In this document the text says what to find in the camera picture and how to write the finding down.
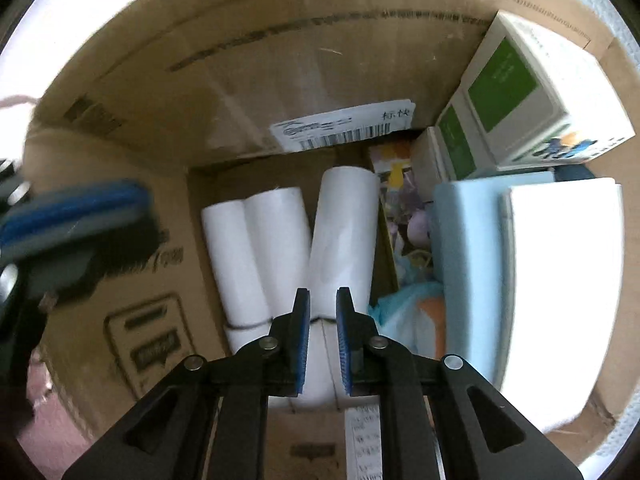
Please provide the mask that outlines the brown cardboard box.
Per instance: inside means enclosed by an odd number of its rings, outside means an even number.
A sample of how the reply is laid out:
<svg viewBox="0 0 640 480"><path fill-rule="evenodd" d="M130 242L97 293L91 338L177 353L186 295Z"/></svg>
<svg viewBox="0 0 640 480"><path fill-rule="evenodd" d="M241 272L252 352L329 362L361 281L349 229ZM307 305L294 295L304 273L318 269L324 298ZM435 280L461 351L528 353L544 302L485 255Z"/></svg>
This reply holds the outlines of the brown cardboard box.
<svg viewBox="0 0 640 480"><path fill-rule="evenodd" d="M284 154L280 120L407 99L423 128L454 92L490 19L508 10L593 54L631 116L639 52L608 0L70 0L39 51L99 18L43 92L23 167L39 192L111 178L152 188L167 237L146 263L52 314L41 344L72 422L95 439L134 404L119 312L167 299L196 350L226 353L224 315L196 216L206 200L297 186L314 208L323 170L362 144Z"/></svg>

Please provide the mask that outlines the white shipping label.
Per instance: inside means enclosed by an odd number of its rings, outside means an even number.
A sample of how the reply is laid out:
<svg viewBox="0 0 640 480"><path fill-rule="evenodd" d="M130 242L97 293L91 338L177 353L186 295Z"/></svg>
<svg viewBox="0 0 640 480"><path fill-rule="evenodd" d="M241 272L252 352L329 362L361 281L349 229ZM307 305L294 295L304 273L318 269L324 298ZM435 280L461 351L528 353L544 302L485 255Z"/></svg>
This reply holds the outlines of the white shipping label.
<svg viewBox="0 0 640 480"><path fill-rule="evenodd" d="M408 130L415 110L410 100L379 102L290 119L269 130L283 151L297 153Z"/></svg>

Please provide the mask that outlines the white flat box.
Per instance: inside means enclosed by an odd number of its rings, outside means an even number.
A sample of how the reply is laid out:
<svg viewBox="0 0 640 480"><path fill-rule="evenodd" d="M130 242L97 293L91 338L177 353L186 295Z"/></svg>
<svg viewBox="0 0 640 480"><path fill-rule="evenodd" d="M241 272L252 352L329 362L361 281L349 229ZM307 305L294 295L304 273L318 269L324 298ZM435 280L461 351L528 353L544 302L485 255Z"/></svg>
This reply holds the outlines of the white flat box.
<svg viewBox="0 0 640 480"><path fill-rule="evenodd" d="M501 207L510 333L500 391L548 432L580 414L608 352L624 273L622 187L517 185Z"/></svg>

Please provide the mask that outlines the white paper tube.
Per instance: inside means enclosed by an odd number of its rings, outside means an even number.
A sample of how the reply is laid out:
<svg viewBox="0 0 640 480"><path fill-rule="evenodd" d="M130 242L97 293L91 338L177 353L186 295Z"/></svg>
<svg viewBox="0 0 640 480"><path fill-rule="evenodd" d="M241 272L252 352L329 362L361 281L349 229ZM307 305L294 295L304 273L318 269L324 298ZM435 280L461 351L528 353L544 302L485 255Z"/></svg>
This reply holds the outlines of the white paper tube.
<svg viewBox="0 0 640 480"><path fill-rule="evenodd" d="M310 332L305 385L308 410L338 408L344 396L336 333L336 294L347 287L358 312L367 311L378 230L378 186L371 171L334 167L322 176L306 287Z"/></svg>
<svg viewBox="0 0 640 480"><path fill-rule="evenodd" d="M300 188L275 188L250 196L245 215L262 289L271 316L292 310L306 286L311 234Z"/></svg>

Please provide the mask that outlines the white tube in box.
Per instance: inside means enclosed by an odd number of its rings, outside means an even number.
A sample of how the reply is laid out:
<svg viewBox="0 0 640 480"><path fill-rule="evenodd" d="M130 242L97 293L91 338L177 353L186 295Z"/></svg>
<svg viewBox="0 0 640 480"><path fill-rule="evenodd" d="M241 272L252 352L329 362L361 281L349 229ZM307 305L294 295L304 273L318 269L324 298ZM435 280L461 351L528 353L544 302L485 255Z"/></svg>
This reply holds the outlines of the white tube in box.
<svg viewBox="0 0 640 480"><path fill-rule="evenodd" d="M201 212L207 251L224 308L233 353L268 334L272 314L262 289L242 200L218 203Z"/></svg>

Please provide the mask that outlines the light blue foam block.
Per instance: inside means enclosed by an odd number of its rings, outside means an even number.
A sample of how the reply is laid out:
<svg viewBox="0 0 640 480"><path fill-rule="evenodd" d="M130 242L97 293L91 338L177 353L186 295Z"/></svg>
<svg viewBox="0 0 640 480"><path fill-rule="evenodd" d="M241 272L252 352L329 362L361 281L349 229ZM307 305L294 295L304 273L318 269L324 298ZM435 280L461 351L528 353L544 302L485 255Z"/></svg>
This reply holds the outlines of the light blue foam block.
<svg viewBox="0 0 640 480"><path fill-rule="evenodd" d="M434 189L435 274L444 288L446 352L498 386L510 327L504 313L501 199L518 185L551 183L551 171L441 183Z"/></svg>

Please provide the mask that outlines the colourful printed card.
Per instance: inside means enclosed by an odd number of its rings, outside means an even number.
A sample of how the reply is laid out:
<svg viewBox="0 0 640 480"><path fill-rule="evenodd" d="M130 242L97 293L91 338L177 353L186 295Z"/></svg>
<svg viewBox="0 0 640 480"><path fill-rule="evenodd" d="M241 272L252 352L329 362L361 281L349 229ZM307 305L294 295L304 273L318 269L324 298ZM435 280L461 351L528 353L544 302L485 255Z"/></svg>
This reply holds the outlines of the colourful printed card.
<svg viewBox="0 0 640 480"><path fill-rule="evenodd" d="M400 205L400 192L405 184L405 173L411 169L410 142L390 141L369 148L373 172L380 180L381 202L386 212Z"/></svg>

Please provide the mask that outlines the white green product box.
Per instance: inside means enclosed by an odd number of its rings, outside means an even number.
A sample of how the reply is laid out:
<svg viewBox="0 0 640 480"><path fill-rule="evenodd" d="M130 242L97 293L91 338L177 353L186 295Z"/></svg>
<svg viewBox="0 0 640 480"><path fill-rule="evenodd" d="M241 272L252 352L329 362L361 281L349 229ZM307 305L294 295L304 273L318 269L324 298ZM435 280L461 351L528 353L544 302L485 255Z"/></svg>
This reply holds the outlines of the white green product box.
<svg viewBox="0 0 640 480"><path fill-rule="evenodd" d="M500 169L582 164L634 137L598 60L510 12L496 14L461 89Z"/></svg>

